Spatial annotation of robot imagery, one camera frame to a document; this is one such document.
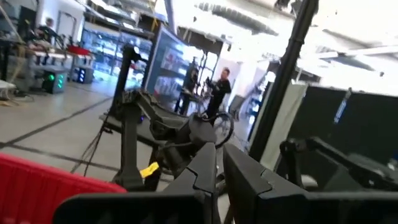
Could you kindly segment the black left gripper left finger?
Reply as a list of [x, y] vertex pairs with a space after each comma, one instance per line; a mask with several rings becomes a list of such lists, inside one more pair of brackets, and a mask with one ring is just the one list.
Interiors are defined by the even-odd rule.
[[80, 194], [55, 211], [54, 224], [214, 223], [216, 150], [205, 144], [183, 172], [161, 192]]

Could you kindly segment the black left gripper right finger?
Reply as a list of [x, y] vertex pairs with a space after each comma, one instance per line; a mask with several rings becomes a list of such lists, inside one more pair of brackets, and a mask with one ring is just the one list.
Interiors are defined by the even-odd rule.
[[395, 192], [307, 192], [235, 146], [223, 163], [236, 223], [397, 224]]

